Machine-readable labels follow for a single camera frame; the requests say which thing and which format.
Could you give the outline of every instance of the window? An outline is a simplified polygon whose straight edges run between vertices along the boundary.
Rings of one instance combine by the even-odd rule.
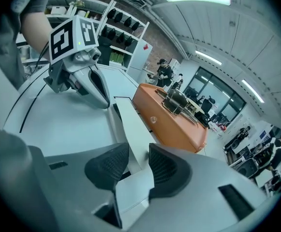
[[[205,96],[213,98],[215,104],[211,109],[214,122],[225,123],[226,126],[239,114],[246,102],[225,82],[203,68],[199,68],[184,93],[196,100]]]

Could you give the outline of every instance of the orange table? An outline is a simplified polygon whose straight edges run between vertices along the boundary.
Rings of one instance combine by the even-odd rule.
[[[155,90],[162,88],[140,84],[133,102],[158,140],[171,147],[196,153],[205,146],[208,129],[201,123],[194,123],[185,116],[171,114],[162,105],[163,98]]]

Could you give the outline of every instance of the white refrigerator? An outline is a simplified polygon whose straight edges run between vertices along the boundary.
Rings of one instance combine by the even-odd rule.
[[[130,62],[127,74],[131,76],[137,83],[142,83],[144,80],[144,70],[146,61],[151,53],[152,45],[145,40],[140,40],[133,52],[133,57]]]

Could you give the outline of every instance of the brick wall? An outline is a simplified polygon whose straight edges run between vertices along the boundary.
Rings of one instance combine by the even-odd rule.
[[[111,0],[99,0],[109,3]],[[170,41],[170,39],[165,35],[165,33],[148,17],[146,17],[142,12],[127,4],[122,0],[114,0],[117,2],[116,7],[122,9],[132,16],[136,17],[143,23],[150,22],[143,39],[153,46],[153,49],[147,59],[147,68],[151,71],[156,71],[161,58],[170,61],[172,58],[177,59],[179,62],[182,61],[183,57],[178,52],[177,48]]]

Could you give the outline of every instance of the ceiling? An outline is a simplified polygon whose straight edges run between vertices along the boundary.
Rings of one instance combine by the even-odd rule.
[[[230,6],[141,1],[141,10],[155,19],[185,58],[198,61],[228,83],[265,121],[281,128],[281,20],[269,1],[231,0]],[[197,55],[195,50],[222,65]],[[254,97],[243,79],[265,103]]]

